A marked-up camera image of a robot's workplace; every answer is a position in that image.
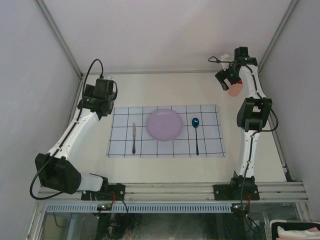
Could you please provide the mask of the pink plastic cup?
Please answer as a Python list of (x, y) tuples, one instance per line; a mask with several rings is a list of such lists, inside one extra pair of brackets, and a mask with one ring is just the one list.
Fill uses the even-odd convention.
[(228, 94), (231, 97), (236, 97), (239, 95), (239, 93), (241, 92), (241, 90), (243, 89), (243, 82), (240, 80), (239, 82), (237, 82), (236, 84), (232, 84), (230, 85), (229, 89), (228, 89)]

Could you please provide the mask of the silver table knife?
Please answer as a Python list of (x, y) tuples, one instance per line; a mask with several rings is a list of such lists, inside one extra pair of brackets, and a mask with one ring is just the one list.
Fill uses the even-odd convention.
[(132, 123), (132, 154), (136, 154), (136, 132), (137, 132), (137, 127), (135, 122)]

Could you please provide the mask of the blue metallic spoon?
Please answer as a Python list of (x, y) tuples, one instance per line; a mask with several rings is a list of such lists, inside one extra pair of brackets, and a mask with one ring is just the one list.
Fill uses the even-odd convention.
[(198, 145), (198, 133), (197, 133), (197, 128), (199, 127), (200, 125), (200, 121), (198, 118), (193, 118), (192, 121), (192, 126), (193, 128), (195, 129), (195, 145), (196, 145), (196, 155), (198, 156), (199, 155), (199, 145)]

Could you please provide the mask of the purple plastic plate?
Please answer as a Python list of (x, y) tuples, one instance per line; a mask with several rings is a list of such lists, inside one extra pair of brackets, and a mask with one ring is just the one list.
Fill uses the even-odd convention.
[(160, 109), (153, 112), (146, 122), (148, 134), (157, 141), (167, 142), (177, 138), (183, 129), (183, 120), (171, 109)]

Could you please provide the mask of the blue checkered cloth placemat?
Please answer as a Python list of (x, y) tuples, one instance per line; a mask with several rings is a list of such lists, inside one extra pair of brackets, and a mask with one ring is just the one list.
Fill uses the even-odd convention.
[(110, 158), (225, 157), (219, 107), (173, 105), (117, 107)]

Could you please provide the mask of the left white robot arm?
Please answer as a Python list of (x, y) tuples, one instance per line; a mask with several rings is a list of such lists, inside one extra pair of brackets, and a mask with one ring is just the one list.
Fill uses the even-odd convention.
[(113, 111), (118, 95), (113, 77), (98, 78), (94, 85), (87, 84), (78, 102), (75, 116), (57, 143), (48, 153), (35, 158), (36, 177), (41, 186), (59, 193), (72, 195), (91, 191), (98, 200), (109, 196), (107, 178), (76, 169), (77, 154), (86, 135), (103, 117)]

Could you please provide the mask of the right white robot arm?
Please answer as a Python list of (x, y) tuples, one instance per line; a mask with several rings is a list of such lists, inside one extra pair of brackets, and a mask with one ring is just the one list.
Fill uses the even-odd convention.
[(222, 65), (216, 75), (224, 91), (242, 83), (247, 97), (237, 113), (236, 124), (240, 128), (241, 144), (238, 165), (229, 184), (215, 184), (214, 198), (217, 201), (259, 200), (255, 183), (255, 154), (259, 136), (265, 130), (273, 102), (264, 94), (258, 77), (257, 59), (249, 55), (247, 47), (234, 50), (234, 59), (224, 54), (216, 59)]

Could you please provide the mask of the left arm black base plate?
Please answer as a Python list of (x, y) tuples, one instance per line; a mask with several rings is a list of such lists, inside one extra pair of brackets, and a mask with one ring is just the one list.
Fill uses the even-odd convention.
[(82, 201), (123, 201), (125, 198), (126, 186), (121, 183), (110, 184), (106, 189), (100, 191), (85, 191), (81, 193)]

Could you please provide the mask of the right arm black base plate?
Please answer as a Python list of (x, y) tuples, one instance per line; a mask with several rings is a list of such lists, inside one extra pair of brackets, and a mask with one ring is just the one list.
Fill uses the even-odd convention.
[(215, 184), (213, 193), (216, 201), (247, 201), (249, 197), (253, 201), (260, 200), (257, 185), (233, 187), (230, 184)]

